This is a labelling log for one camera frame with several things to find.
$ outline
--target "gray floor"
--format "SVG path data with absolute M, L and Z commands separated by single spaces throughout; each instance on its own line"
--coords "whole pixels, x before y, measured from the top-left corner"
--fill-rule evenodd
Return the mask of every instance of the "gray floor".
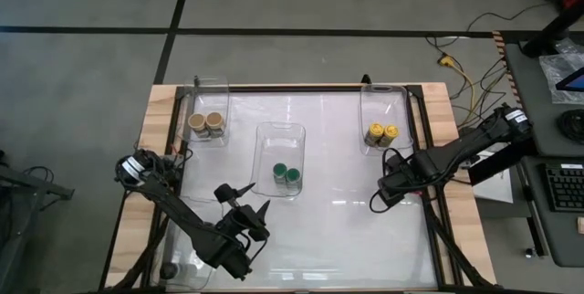
M 187 0 L 181 26 L 464 30 L 483 12 L 510 16 L 540 1 Z M 168 26 L 175 3 L 0 0 L 0 26 Z M 514 22 L 484 18 L 474 30 L 540 29 L 554 16 L 541 7 Z M 21 287 L 71 293 L 99 284 L 120 203 L 113 165 L 138 136 L 163 42 L 164 36 L 0 34 L 0 148 L 15 168 L 48 166 L 57 182 L 77 190 L 71 202 L 41 216 Z M 446 50 L 473 80 L 499 58 L 490 39 L 460 39 Z M 438 57 L 422 38 L 180 36 L 164 83 L 195 74 L 233 83 L 351 82 L 368 73 L 378 82 L 444 81 L 454 93 L 461 77 L 438 67 Z M 505 80 L 496 89 L 510 93 Z M 469 91 L 455 103 L 468 107 Z M 513 103 L 510 94 L 503 100 Z M 455 115 L 460 122 L 466 113 Z M 583 269 L 523 258 L 529 236 L 521 222 L 488 219 L 485 232 L 502 285 L 581 292 Z

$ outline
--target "plastic bag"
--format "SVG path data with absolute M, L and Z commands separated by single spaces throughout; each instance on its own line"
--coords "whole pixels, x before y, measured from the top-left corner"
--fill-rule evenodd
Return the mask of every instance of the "plastic bag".
M 570 53 L 539 57 L 539 64 L 544 70 L 552 103 L 584 104 L 584 92 L 557 90 L 556 84 L 584 67 L 584 54 Z

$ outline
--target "clear plastic bin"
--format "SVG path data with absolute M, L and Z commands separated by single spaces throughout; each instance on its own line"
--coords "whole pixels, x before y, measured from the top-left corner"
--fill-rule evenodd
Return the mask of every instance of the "clear plastic bin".
M 381 156 L 388 147 L 370 146 L 365 142 L 371 124 L 383 127 L 394 125 L 399 135 L 391 141 L 390 148 L 402 150 L 413 145 L 407 110 L 408 91 L 403 87 L 389 85 L 363 85 L 360 93 L 359 126 L 360 150 L 368 156 Z
M 216 200 L 192 199 L 186 196 L 181 196 L 181 199 L 206 222 L 217 223 L 227 212 Z M 204 289 L 215 269 L 197 257 L 191 238 L 173 221 L 170 221 L 163 243 L 164 245 L 159 246 L 154 268 L 152 268 L 151 284 L 164 285 L 171 291 Z M 162 267 L 170 268 L 175 275 L 172 278 L 162 279 Z
M 223 147 L 229 142 L 229 83 L 226 78 L 216 77 L 199 79 L 194 77 L 184 85 L 181 116 L 177 123 L 177 136 L 189 142 L 191 148 Z M 223 126 L 209 128 L 209 115 L 217 113 L 223 119 Z M 202 114 L 207 123 L 204 126 L 207 136 L 197 135 L 189 119 L 194 114 Z
M 252 188 L 255 194 L 283 198 L 294 198 L 300 194 L 305 140 L 306 130 L 299 124 L 263 122 L 257 126 L 254 168 L 250 181 L 255 183 Z M 275 170 L 281 164 L 286 166 L 283 178 Z

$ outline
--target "keyboard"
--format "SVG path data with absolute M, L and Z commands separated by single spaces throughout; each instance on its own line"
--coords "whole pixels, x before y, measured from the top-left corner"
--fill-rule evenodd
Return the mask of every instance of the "keyboard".
M 584 213 L 584 165 L 542 164 L 541 169 L 551 210 Z

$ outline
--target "wooden table frame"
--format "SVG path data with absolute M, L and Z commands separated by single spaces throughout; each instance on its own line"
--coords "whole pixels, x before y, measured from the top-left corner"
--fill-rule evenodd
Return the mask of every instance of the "wooden table frame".
M 320 90 L 327 87 L 358 88 L 361 84 L 295 84 L 286 88 L 313 88 Z M 417 142 L 420 148 L 432 145 L 444 145 L 458 138 L 458 131 L 454 122 L 452 107 L 444 83 L 412 83 L 417 85 L 422 95 L 422 103 L 412 100 L 413 120 L 417 131 Z M 283 85 L 232 85 L 239 90 L 257 89 L 278 90 Z M 176 85 L 156 85 L 152 87 L 148 109 L 142 125 L 139 146 L 152 150 L 158 154 L 165 154 L 170 149 L 168 142 L 171 131 L 171 120 L 176 118 L 175 109 Z M 458 173 L 457 178 L 467 178 L 466 173 Z M 450 182 L 444 189 L 443 211 L 446 218 L 450 218 L 450 225 L 454 239 L 469 261 L 492 283 L 495 283 L 495 274 L 486 247 L 483 228 L 476 208 L 475 197 L 471 186 Z M 438 204 L 433 203 L 436 213 L 440 211 Z M 102 275 L 100 287 L 115 285 L 131 268 L 141 251 L 146 247 L 152 227 L 154 215 L 153 203 L 140 194 L 129 194 L 120 207 L 120 214 L 114 235 L 112 237 L 108 259 Z M 440 270 L 443 273 L 445 284 L 465 283 L 466 278 L 460 280 L 460 271 L 453 269 L 449 254 L 442 241 L 438 238 L 440 252 Z

